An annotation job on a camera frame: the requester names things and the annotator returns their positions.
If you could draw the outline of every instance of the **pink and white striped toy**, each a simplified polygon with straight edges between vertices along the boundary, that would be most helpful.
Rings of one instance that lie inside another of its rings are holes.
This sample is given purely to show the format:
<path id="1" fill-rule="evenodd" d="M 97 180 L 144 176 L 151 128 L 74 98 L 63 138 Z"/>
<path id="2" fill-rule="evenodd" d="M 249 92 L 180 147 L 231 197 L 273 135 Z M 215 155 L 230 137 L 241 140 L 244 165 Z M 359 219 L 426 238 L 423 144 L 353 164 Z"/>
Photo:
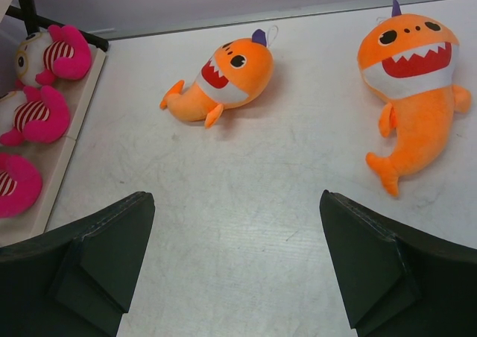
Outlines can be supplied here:
<path id="1" fill-rule="evenodd" d="M 52 85 L 57 78 L 80 80 L 92 65 L 88 42 L 70 26 L 48 27 L 47 32 L 28 35 L 16 51 L 18 88 Z"/>
<path id="2" fill-rule="evenodd" d="M 52 143 L 68 129 L 70 113 L 61 92 L 26 86 L 0 98 L 0 144 Z"/>
<path id="3" fill-rule="evenodd" d="M 23 157 L 0 153 L 0 218 L 12 218 L 31 207 L 42 191 L 42 177 Z"/>

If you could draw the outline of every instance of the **shark toy mouth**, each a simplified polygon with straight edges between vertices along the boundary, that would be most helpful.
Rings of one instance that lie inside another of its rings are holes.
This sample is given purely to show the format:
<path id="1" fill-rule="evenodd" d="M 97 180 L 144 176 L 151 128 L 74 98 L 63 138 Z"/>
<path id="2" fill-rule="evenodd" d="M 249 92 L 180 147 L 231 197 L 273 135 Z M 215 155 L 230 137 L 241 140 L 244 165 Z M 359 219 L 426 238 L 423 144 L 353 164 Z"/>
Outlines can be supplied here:
<path id="1" fill-rule="evenodd" d="M 204 80 L 207 81 L 210 86 L 215 87 L 216 89 L 223 89 L 229 83 L 229 80 L 218 68 L 214 57 L 207 61 L 207 63 L 203 66 L 201 73 Z"/>
<path id="2" fill-rule="evenodd" d="M 447 67 L 452 58 L 450 42 L 420 46 L 382 61 L 382 68 L 393 78 L 412 78 Z"/>

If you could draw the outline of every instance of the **purple fin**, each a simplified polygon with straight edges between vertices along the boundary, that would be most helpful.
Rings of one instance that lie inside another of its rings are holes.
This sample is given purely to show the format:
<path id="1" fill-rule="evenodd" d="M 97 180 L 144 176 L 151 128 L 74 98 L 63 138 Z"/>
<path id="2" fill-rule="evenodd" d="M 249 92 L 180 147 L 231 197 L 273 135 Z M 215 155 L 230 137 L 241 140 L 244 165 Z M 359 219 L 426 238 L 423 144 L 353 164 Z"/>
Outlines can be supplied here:
<path id="1" fill-rule="evenodd" d="M 398 16 L 401 15 L 401 7 L 399 6 L 399 2 L 397 0 L 393 0 L 393 12 L 391 16 Z"/>
<path id="2" fill-rule="evenodd" d="M 265 32 L 261 29 L 255 30 L 252 35 L 252 41 L 257 44 L 262 44 L 264 47 L 267 47 L 267 37 Z"/>

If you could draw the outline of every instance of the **shark toy eye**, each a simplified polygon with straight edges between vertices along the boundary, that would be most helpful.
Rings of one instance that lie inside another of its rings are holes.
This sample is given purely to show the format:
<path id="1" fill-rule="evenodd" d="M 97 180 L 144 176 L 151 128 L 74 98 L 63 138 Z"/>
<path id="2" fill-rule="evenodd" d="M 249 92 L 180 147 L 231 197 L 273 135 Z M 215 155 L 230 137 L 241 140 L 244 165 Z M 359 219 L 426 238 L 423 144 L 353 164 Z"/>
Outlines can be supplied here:
<path id="1" fill-rule="evenodd" d="M 433 31 L 440 31 L 440 26 L 435 22 L 425 22 L 424 24 Z"/>
<path id="2" fill-rule="evenodd" d="M 393 43 L 397 38 L 397 32 L 395 30 L 385 31 L 379 37 L 379 44 L 381 46 L 387 46 Z"/>
<path id="3" fill-rule="evenodd" d="M 244 67 L 246 63 L 247 63 L 247 59 L 245 58 L 245 56 L 242 56 L 242 55 L 236 55 L 232 57 L 232 60 L 230 61 L 230 65 L 232 65 L 236 69 L 240 69 L 241 67 Z"/>

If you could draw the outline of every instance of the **stuffed toy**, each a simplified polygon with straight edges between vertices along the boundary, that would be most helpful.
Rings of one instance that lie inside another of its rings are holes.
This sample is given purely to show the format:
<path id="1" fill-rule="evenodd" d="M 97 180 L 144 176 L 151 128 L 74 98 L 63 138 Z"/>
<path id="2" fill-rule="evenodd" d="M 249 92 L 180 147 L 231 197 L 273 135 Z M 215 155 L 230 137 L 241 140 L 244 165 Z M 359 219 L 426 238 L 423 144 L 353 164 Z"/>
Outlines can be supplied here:
<path id="1" fill-rule="evenodd" d="M 271 79 L 274 59 L 265 32 L 229 42 L 218 48 L 184 93 L 184 81 L 177 82 L 160 104 L 181 121 L 205 119 L 212 127 L 227 109 L 243 106 L 262 93 Z"/>
<path id="2" fill-rule="evenodd" d="M 454 111 L 469 111 L 471 94 L 452 84 L 459 50 L 453 32 L 437 20 L 401 14 L 393 1 L 392 17 L 361 43 L 358 66 L 364 82 L 386 103 L 379 132 L 397 133 L 389 157 L 368 153 L 366 162 L 397 197 L 399 177 L 418 172 L 444 150 Z"/>
<path id="3" fill-rule="evenodd" d="M 80 80 L 92 65 L 88 42 L 72 27 L 51 25 L 29 35 L 16 51 L 16 85 L 51 86 L 56 78 Z"/>
<path id="4" fill-rule="evenodd" d="M 42 178 L 25 158 L 0 153 L 0 218 L 12 218 L 37 201 Z"/>
<path id="5" fill-rule="evenodd" d="M 69 108 L 63 95 L 51 86 L 10 91 L 0 98 L 0 144 L 51 143 L 68 129 Z"/>

